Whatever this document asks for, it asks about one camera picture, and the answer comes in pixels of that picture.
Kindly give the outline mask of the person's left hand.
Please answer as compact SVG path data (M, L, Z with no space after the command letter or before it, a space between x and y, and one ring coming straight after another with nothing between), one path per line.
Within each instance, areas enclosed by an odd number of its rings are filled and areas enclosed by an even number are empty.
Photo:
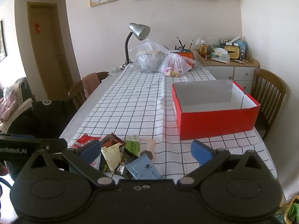
M9 173L9 170L0 163L0 176L5 176Z

